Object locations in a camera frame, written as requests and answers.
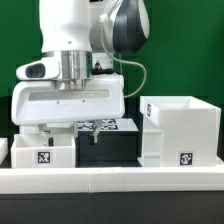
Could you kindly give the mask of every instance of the white platform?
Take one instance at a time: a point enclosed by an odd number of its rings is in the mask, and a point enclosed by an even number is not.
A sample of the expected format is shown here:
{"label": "white platform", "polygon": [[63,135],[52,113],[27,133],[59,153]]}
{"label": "white platform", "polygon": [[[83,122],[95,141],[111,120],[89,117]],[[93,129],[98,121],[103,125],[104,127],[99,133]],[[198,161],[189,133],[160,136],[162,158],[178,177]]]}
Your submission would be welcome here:
{"label": "white platform", "polygon": [[224,190],[224,165],[0,170],[0,194],[217,190]]}

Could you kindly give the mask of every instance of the white box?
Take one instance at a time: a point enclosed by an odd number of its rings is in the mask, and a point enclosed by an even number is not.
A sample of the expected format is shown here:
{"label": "white box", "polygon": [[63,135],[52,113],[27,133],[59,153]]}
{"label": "white box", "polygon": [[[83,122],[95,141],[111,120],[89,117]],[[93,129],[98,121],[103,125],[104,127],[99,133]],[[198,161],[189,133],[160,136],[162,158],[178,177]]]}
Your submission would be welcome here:
{"label": "white box", "polygon": [[46,136],[15,135],[11,148],[12,168],[74,168],[73,134],[53,134],[54,146],[45,146]]}
{"label": "white box", "polygon": [[143,166],[215,166],[221,109],[194,97],[141,97]]}

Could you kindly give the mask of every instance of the white container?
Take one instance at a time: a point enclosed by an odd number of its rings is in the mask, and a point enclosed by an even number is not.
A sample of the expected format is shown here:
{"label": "white container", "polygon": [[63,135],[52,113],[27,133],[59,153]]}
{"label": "white container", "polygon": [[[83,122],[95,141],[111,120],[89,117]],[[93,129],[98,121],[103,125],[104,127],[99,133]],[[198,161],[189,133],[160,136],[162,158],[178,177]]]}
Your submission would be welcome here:
{"label": "white container", "polygon": [[8,140],[7,138],[0,138],[0,164],[3,162],[8,154]]}
{"label": "white container", "polygon": [[54,134],[54,146],[45,146],[46,136],[15,135],[11,148],[12,168],[74,168],[73,134]]}
{"label": "white container", "polygon": [[221,109],[194,97],[141,97],[146,167],[215,166]]}

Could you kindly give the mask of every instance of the black and white pattern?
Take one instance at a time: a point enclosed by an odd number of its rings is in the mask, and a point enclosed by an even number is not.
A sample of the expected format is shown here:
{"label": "black and white pattern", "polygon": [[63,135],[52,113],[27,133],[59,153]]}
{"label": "black and white pattern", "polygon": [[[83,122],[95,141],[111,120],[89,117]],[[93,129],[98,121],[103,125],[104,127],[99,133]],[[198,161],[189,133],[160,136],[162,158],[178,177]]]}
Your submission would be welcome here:
{"label": "black and white pattern", "polygon": [[147,115],[151,116],[151,105],[149,103],[147,104]]}
{"label": "black and white pattern", "polygon": [[116,120],[115,119],[103,120],[103,124],[116,124]]}
{"label": "black and white pattern", "polygon": [[180,166],[192,166],[193,165],[193,153],[180,153]]}
{"label": "black and white pattern", "polygon": [[[92,131],[94,128],[94,121],[79,121],[78,130],[79,131]],[[102,123],[102,131],[106,130],[118,130],[115,119],[105,119]]]}
{"label": "black and white pattern", "polygon": [[50,152],[38,152],[37,153],[38,164],[50,164],[51,153]]}
{"label": "black and white pattern", "polygon": [[118,126],[117,125],[103,125],[101,130],[118,130]]}

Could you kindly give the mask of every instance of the green wall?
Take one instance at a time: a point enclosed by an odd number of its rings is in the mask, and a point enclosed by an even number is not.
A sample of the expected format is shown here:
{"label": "green wall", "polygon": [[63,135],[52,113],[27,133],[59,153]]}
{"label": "green wall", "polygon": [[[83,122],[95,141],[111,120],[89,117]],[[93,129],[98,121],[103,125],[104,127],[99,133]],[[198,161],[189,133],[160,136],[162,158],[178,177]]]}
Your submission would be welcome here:
{"label": "green wall", "polygon": [[[139,95],[192,95],[224,107],[224,1],[145,0],[151,36],[128,58],[149,73]],[[38,0],[1,0],[0,96],[12,94],[19,65],[40,58]],[[123,67],[132,92],[142,74]]]}

